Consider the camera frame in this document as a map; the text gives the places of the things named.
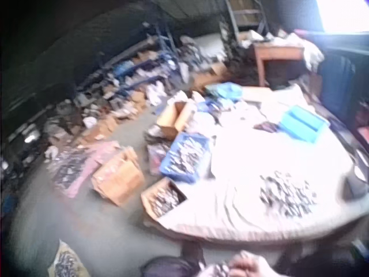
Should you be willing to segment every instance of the table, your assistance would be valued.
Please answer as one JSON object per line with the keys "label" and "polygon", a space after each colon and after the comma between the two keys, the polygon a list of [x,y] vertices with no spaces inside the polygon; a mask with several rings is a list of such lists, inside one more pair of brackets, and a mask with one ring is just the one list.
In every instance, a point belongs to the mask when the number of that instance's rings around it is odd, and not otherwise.
{"label": "table", "polygon": [[255,43],[255,56],[258,65],[259,86],[265,86],[264,61],[274,59],[301,60],[304,58],[302,46],[276,46],[270,43]]}
{"label": "table", "polygon": [[[263,97],[255,98],[259,93]],[[289,98],[288,91],[272,97],[269,88],[260,87],[245,88],[245,94],[252,102]],[[245,121],[235,122],[218,132],[210,167],[209,178],[195,184],[175,182],[187,200],[152,226],[178,238],[276,243],[322,238],[369,214],[369,194],[355,201],[343,198],[352,160],[330,129],[309,144],[283,132],[270,134],[247,127]],[[272,170],[308,179],[320,203],[311,215],[302,220],[268,215],[259,200],[260,175]]]}

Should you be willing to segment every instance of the concrete floor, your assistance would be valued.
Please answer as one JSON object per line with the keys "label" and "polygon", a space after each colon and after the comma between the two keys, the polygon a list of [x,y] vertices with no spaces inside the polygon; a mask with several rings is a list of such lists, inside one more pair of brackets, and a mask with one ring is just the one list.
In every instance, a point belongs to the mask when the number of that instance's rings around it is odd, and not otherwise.
{"label": "concrete floor", "polygon": [[[135,121],[120,125],[110,140],[131,145],[146,177],[145,186],[158,178],[149,175],[143,133],[156,119],[149,110]],[[140,192],[124,207],[117,207],[92,190],[90,180],[74,199],[54,189],[43,164],[25,184],[21,200],[6,244],[8,257],[21,276],[47,276],[54,260],[58,241],[69,244],[78,254],[91,276],[139,276],[139,267],[160,255],[177,256],[180,241],[174,241],[142,224]],[[221,246],[204,245],[208,263],[228,259],[247,249],[262,254],[274,264],[285,246]]]}

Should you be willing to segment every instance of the ladder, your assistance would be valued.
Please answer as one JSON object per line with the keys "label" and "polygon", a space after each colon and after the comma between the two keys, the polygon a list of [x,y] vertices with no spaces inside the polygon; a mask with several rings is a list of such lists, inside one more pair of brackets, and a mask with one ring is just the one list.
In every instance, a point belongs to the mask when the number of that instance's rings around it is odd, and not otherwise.
{"label": "ladder", "polygon": [[261,0],[225,0],[231,16],[235,31],[239,28],[251,29],[257,27],[257,32],[268,33],[269,28],[266,22]]}

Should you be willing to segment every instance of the hand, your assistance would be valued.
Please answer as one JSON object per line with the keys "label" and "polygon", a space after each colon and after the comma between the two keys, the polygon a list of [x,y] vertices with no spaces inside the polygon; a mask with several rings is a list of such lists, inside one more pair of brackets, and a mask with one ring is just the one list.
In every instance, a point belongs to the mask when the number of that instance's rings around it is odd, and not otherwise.
{"label": "hand", "polygon": [[229,262],[229,277],[261,277],[259,264],[251,257],[236,256]]}

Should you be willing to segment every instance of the blue plastic crate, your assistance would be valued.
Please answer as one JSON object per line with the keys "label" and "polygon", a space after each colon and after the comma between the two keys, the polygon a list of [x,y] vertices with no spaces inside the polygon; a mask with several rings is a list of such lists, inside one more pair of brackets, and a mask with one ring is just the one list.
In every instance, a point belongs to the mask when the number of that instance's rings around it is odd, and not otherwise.
{"label": "blue plastic crate", "polygon": [[[183,141],[187,140],[189,137],[191,137],[193,140],[199,142],[202,147],[204,148],[204,154],[201,157],[200,161],[197,164],[197,168],[195,169],[195,172],[193,174],[182,174],[182,173],[176,173],[173,171],[168,171],[166,167],[168,167],[171,164],[171,152],[177,152],[179,149],[179,143],[182,143]],[[201,166],[203,165],[203,161],[207,160],[207,155],[210,154],[209,150],[209,142],[210,140],[207,137],[201,136],[199,134],[187,134],[187,133],[179,133],[175,141],[173,142],[170,151],[167,153],[167,156],[165,156],[164,160],[161,162],[160,165],[160,172],[162,175],[165,175],[174,181],[181,181],[186,183],[195,183],[197,180],[200,179],[201,176]]]}
{"label": "blue plastic crate", "polygon": [[285,112],[280,122],[280,128],[286,133],[309,143],[314,143],[328,126],[327,120],[300,106]]}

